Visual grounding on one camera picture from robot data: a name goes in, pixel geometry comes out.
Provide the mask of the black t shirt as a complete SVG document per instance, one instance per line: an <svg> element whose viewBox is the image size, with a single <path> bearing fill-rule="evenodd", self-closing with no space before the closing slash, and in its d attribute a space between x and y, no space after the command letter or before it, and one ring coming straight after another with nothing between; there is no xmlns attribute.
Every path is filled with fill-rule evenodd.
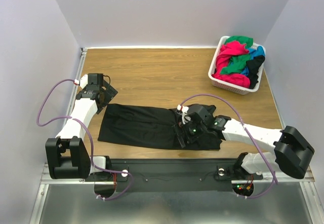
<svg viewBox="0 0 324 224"><path fill-rule="evenodd" d="M249 73L247 75L248 79L250 80L249 89L254 89L255 85L258 83L258 72L259 68L265 61L264 55L259 55L254 57L252 60L248 60L246 62L247 68L249 70Z"/></svg>
<svg viewBox="0 0 324 224"><path fill-rule="evenodd" d="M107 106L98 141L162 150L219 150L222 142L215 130L215 148L180 148L173 126L175 108L110 104Z"/></svg>

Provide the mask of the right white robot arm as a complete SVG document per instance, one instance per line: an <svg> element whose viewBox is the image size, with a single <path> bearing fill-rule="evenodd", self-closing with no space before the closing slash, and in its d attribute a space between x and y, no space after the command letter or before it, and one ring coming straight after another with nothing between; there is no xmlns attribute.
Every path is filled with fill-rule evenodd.
<svg viewBox="0 0 324 224"><path fill-rule="evenodd" d="M176 113L179 122L174 126L179 145L185 150L220 150L223 141L237 141L255 146L258 153L242 153L233 165L238 178L266 170L281 171L295 178L303 179L314 148L294 127L267 129L227 116L214 116L200 104L178 105Z"/></svg>

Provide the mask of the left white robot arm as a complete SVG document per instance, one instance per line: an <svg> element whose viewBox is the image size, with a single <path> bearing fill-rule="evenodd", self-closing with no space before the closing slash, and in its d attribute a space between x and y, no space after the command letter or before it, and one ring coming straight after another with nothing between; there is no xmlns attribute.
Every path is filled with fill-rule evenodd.
<svg viewBox="0 0 324 224"><path fill-rule="evenodd" d="M95 157L87 151L84 137L90 136L88 126L94 115L99 114L117 95L102 73L89 73L73 83L80 87L65 125L45 143L49 174L52 179L87 179L96 174L101 180L112 177L108 157Z"/></svg>

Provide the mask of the white plastic laundry basket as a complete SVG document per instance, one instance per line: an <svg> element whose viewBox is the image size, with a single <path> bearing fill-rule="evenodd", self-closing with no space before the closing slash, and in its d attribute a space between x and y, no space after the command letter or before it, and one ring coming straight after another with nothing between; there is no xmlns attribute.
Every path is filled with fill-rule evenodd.
<svg viewBox="0 0 324 224"><path fill-rule="evenodd" d="M224 80L220 80L218 78L213 77L213 74L215 74L215 72L217 71L217 65L216 65L216 60L217 60L217 56L220 54L221 52L221 46L225 43L225 41L230 38L230 36L222 36L218 42L218 46L216 48L216 51L214 53L209 71L208 71L208 77L210 78L212 85L221 89L225 89L240 95L246 95L248 93L252 93L252 92L256 92L259 89L260 86L260 82L261 82L261 77L262 77L262 73L263 73L263 68L264 68L264 63L262 63L260 65L260 67L258 68L258 71L256 73L256 75L258 76L256 84L254 86L254 88L249 89L246 87L242 87L230 82L226 82Z"/></svg>

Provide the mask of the green t shirt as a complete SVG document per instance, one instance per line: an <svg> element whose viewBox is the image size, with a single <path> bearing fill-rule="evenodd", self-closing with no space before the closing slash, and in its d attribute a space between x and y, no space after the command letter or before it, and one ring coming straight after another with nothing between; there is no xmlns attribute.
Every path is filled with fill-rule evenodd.
<svg viewBox="0 0 324 224"><path fill-rule="evenodd" d="M250 48L253 42L254 39L248 36L235 35L229 37L224 46L227 53L231 51L229 48L232 49L232 53L228 65L221 70L220 74L240 73L247 76L249 74L247 61L251 59Z"/></svg>

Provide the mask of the black t shirt in basket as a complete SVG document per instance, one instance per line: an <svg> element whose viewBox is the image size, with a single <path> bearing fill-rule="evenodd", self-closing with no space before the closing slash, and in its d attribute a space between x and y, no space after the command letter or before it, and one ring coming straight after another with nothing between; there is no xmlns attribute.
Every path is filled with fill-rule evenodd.
<svg viewBox="0 0 324 224"><path fill-rule="evenodd" d="M258 72L259 68L265 61L264 55L259 55L254 57L252 60L248 60L246 62L247 68L249 70L249 73L247 75L248 79L250 80L249 89L254 89L255 85L258 83Z"/></svg>

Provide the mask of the pink t shirt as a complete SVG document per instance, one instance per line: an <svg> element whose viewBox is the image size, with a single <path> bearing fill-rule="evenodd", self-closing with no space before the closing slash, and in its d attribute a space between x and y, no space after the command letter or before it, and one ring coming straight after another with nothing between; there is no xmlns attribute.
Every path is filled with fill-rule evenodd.
<svg viewBox="0 0 324 224"><path fill-rule="evenodd" d="M217 71L215 72L215 74L213 74L213 77L248 88L250 85L250 80L248 79L248 77L240 73L220 74L221 70L228 65L229 57L232 53L232 49L229 48L229 50L231 51L227 53L225 46L221 46L221 52L217 56L216 60Z"/></svg>

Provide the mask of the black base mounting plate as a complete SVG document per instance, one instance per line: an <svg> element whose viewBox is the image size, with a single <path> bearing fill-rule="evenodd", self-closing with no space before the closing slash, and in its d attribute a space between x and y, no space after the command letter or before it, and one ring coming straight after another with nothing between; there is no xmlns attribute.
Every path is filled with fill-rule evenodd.
<svg viewBox="0 0 324 224"><path fill-rule="evenodd" d="M113 177L107 172L91 174L85 181L94 182L98 193L109 196L114 191L135 192L189 192L219 191L231 192L233 181L246 183L248 180L262 180L261 175L248 174L236 166L236 159L111 159L109 168L115 171L127 170L129 177Z"/></svg>

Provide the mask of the blue t shirt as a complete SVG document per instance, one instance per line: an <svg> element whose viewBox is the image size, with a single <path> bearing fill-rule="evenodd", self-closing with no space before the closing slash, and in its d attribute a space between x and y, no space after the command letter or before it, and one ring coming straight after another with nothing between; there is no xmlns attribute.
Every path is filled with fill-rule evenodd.
<svg viewBox="0 0 324 224"><path fill-rule="evenodd" d="M258 46L257 49L249 48L248 51L249 51L249 55L250 55L249 60L252 60L254 57L259 56L259 55L265 56L265 52L264 52L264 49L262 46ZM249 70L246 65L245 68L243 69L243 71L241 72L241 74L243 74L244 76L247 77L248 73L249 73Z"/></svg>

